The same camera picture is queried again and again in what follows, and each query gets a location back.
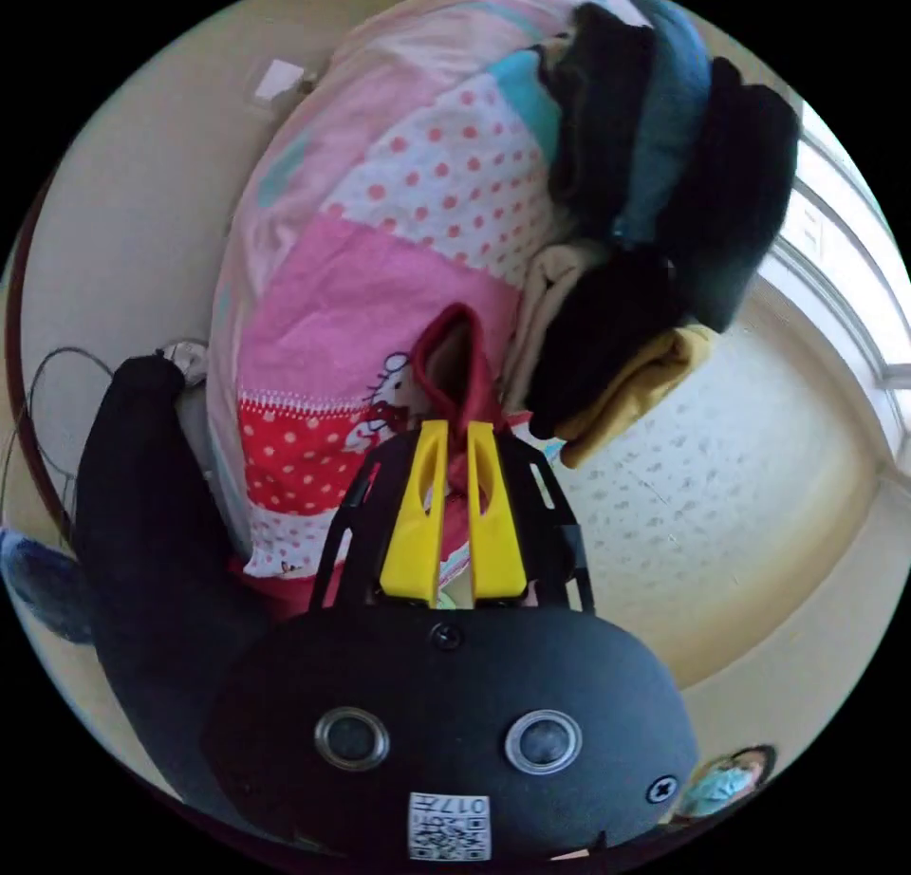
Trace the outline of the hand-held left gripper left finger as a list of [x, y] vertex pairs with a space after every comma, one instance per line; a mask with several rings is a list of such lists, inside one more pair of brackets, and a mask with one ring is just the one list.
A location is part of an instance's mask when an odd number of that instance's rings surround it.
[[444, 420], [425, 421], [418, 430], [380, 573], [380, 589], [387, 598], [437, 604], [448, 441]]

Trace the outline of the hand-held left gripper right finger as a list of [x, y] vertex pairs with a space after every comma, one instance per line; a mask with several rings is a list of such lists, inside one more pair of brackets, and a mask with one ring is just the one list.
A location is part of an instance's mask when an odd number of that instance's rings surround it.
[[467, 431], [469, 551], [476, 603], [520, 602], [528, 588], [493, 426]]

